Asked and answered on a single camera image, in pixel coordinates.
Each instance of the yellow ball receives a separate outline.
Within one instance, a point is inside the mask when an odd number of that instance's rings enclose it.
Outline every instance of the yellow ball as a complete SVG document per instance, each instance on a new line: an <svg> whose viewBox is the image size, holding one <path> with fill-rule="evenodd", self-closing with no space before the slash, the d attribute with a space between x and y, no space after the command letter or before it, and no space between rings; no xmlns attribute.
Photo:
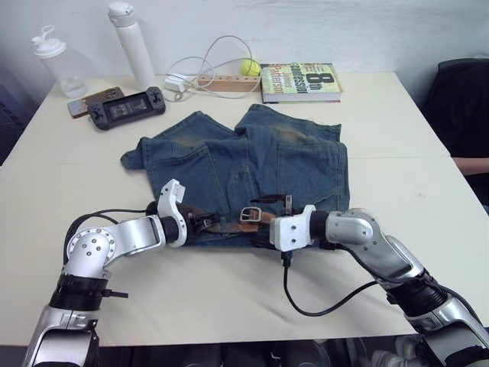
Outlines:
<svg viewBox="0 0 489 367"><path fill-rule="evenodd" d="M245 60L241 65L241 74L249 76L260 75L261 67L260 64L255 60Z"/></svg>

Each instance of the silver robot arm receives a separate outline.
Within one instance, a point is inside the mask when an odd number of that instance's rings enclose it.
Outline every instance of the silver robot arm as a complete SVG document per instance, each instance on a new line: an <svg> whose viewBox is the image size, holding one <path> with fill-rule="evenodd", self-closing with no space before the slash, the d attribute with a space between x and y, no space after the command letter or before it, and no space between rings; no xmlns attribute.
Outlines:
<svg viewBox="0 0 489 367"><path fill-rule="evenodd" d="M383 234L369 212L327 213L308 205L301 214L270 224L270 242L282 252L311 245L314 239L349 252L387 292L387 299L401 307L442 365L487 365L489 334L470 306L437 284L400 241Z"/></svg>
<svg viewBox="0 0 489 367"><path fill-rule="evenodd" d="M187 227L176 203L182 202L184 193L185 187L171 180L161 191L158 215L83 229L71 238L66 248L68 261L50 303L42 310L23 366L46 362L96 365L99 338L95 328L102 298L128 296L106 288L107 267L121 256L166 244L182 245Z"/></svg>

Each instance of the denim shorts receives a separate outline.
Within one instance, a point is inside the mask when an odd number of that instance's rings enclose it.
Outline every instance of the denim shorts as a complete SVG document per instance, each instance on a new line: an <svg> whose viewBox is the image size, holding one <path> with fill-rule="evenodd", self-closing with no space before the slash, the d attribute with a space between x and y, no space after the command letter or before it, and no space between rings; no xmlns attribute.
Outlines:
<svg viewBox="0 0 489 367"><path fill-rule="evenodd" d="M146 170L155 198L177 179L186 188L184 205L218 213L222 222L237 222L243 207L268 194L292 194L294 208L346 210L348 159L340 131L340 125L294 119L263 105L252 105L234 131L194 112L142 138L121 162L129 170ZM263 209L283 215L278 204ZM247 236L204 233L189 245L252 243Z"/></svg>

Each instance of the book cover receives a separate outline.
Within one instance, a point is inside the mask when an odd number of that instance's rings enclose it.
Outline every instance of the book cover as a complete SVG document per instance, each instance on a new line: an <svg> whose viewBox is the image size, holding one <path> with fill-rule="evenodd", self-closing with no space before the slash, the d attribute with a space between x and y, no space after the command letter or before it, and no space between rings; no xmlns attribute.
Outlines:
<svg viewBox="0 0 489 367"><path fill-rule="evenodd" d="M343 93L330 63L272 63L261 67L265 103L339 101Z"/></svg>

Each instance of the white bottle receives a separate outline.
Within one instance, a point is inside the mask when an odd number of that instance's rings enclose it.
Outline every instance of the white bottle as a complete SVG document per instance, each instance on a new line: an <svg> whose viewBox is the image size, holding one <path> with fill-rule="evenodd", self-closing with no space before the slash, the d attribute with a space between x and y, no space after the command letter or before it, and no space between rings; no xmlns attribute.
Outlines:
<svg viewBox="0 0 489 367"><path fill-rule="evenodd" d="M115 26L125 56L141 90L156 86L153 66L138 21L134 16L133 7L125 2L112 2L108 5L108 18Z"/></svg>
<svg viewBox="0 0 489 367"><path fill-rule="evenodd" d="M47 25L40 30L43 34L32 39L34 54L54 76L67 97L75 99L86 94L86 85L76 71L75 57L66 48L66 43L57 38L46 39L54 26Z"/></svg>

